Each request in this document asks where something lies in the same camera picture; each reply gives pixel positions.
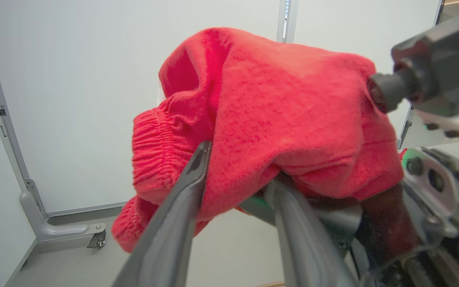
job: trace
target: floor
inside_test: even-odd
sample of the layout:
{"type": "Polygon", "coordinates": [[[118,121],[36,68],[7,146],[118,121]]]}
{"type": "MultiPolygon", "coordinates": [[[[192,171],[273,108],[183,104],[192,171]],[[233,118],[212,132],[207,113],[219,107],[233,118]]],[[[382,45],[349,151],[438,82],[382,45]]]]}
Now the floor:
{"type": "MultiPolygon", "coordinates": [[[[50,221],[104,222],[109,231],[117,213],[89,212],[50,221]]],[[[110,232],[102,249],[87,249],[89,240],[85,236],[37,245],[9,287],[110,287],[128,254],[110,232]]],[[[228,211],[193,240],[187,287],[254,287],[282,280],[277,231],[254,217],[228,211]]]]}

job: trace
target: metal frame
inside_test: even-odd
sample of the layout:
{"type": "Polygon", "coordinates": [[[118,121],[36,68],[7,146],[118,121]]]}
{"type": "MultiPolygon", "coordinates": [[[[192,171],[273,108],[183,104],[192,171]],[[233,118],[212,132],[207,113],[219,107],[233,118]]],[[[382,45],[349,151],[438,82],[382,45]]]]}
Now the metal frame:
{"type": "Polygon", "coordinates": [[[6,105],[5,96],[0,82],[0,136],[10,159],[16,178],[18,179],[21,196],[20,203],[26,213],[27,219],[37,236],[38,241],[56,240],[69,238],[72,236],[87,236],[94,234],[97,243],[105,237],[106,225],[99,224],[80,224],[55,226],[47,223],[48,217],[45,213],[42,201],[38,194],[36,184],[29,178],[29,174],[24,163],[22,152],[20,151],[17,136],[12,125],[10,111],[6,105]]]}

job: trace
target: cable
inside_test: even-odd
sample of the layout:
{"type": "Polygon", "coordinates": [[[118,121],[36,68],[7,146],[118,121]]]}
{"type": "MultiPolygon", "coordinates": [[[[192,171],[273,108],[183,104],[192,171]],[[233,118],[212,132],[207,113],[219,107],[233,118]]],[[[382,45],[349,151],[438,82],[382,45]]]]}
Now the cable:
{"type": "Polygon", "coordinates": [[[256,287],[286,287],[283,281],[271,282],[263,285],[258,285],[256,287]]]}

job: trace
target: black bolt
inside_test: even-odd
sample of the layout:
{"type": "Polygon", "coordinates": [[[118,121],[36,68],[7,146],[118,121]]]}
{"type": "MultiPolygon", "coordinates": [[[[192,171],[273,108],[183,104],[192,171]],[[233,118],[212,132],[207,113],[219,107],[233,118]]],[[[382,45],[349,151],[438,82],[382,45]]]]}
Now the black bolt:
{"type": "Polygon", "coordinates": [[[411,175],[422,174],[422,161],[418,157],[410,158],[406,161],[406,170],[411,175]]]}
{"type": "Polygon", "coordinates": [[[437,124],[425,124],[425,126],[428,131],[439,129],[439,125],[437,124]]]}
{"type": "Polygon", "coordinates": [[[457,137],[459,137],[459,131],[446,131],[446,132],[444,132],[444,134],[448,138],[457,138],[457,137]]]}

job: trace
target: red garment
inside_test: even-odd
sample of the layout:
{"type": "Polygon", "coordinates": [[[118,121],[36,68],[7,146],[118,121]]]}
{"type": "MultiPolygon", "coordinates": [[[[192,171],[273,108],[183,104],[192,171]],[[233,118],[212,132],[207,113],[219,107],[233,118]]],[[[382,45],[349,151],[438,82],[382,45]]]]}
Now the red garment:
{"type": "Polygon", "coordinates": [[[366,89],[363,57],[207,29],[159,72],[166,100],[134,120],[137,196],[113,225],[132,251],[198,144],[213,142],[196,232],[282,169],[306,196],[359,200],[402,178],[396,136],[366,89]]]}

